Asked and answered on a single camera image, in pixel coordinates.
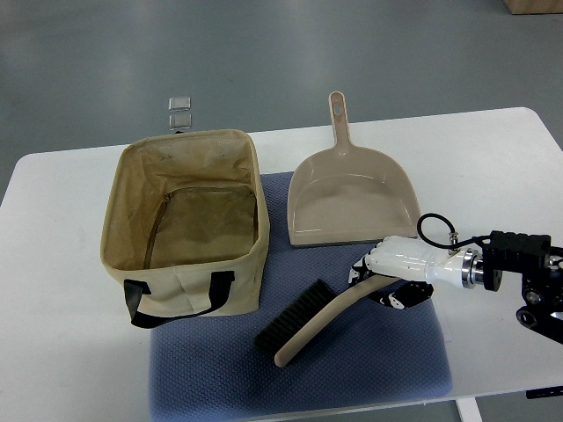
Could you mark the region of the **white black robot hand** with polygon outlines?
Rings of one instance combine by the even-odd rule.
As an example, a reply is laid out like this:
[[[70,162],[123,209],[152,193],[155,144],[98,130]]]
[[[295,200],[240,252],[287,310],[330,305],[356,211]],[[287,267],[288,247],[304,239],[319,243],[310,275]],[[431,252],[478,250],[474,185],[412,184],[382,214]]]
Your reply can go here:
[[[383,287],[369,298],[389,308],[407,309],[429,299],[436,282],[473,288],[472,265],[477,256],[471,249],[453,253],[420,239],[389,236],[352,265],[348,285],[355,286],[374,275],[397,278],[398,287]]]

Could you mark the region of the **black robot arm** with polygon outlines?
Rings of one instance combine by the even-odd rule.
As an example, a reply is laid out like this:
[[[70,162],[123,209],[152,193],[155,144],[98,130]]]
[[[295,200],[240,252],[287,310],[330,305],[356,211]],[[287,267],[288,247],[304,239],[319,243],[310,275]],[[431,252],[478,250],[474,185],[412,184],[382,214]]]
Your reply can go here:
[[[423,223],[435,218],[450,229],[450,242],[439,244],[423,232]],[[527,235],[493,230],[464,241],[446,217],[427,213],[417,221],[417,233],[426,244],[448,252],[458,262],[454,277],[464,288],[482,286],[498,291],[505,272],[522,276],[524,306],[515,317],[520,325],[558,343],[562,342],[562,249],[548,235]]]

